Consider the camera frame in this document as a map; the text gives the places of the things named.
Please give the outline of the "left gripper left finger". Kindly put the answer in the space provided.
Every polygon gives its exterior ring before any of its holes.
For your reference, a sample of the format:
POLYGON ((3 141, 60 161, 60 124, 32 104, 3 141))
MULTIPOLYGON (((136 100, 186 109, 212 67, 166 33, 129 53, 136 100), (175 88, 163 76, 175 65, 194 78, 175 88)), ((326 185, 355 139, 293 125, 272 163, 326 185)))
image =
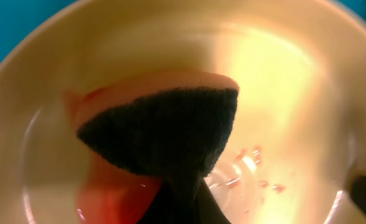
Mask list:
POLYGON ((167 183, 162 184, 137 224, 173 224, 173 193, 167 183))

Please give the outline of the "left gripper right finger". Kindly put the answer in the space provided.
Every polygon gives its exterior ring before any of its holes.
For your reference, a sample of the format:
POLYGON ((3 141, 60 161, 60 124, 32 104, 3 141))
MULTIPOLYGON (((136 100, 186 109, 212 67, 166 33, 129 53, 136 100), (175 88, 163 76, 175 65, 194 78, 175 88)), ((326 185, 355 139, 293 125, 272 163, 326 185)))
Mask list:
POLYGON ((199 224, 231 224, 223 214, 205 180, 201 181, 196 198, 199 224))

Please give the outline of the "green orange scrub sponge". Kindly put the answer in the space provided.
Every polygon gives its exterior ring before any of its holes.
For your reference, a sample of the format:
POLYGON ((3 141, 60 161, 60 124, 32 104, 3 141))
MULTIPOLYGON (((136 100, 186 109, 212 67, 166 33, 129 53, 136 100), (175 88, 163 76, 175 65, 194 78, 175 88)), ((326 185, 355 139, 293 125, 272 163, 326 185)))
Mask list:
POLYGON ((232 131, 239 86, 225 75, 137 75, 63 104, 76 137, 95 159, 78 205, 86 223, 137 223, 163 183, 173 223, 197 223, 201 181, 232 131))

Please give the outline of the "yellow green plate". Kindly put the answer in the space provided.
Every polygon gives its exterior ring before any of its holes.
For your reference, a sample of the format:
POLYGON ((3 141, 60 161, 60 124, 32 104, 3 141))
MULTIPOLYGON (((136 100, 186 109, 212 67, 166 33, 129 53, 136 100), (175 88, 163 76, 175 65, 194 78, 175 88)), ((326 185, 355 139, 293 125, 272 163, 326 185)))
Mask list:
POLYGON ((202 70, 240 86, 206 178, 232 223, 366 223, 366 23, 335 1, 79 1, 0 64, 0 223, 119 223, 146 180, 77 138, 65 90, 202 70))

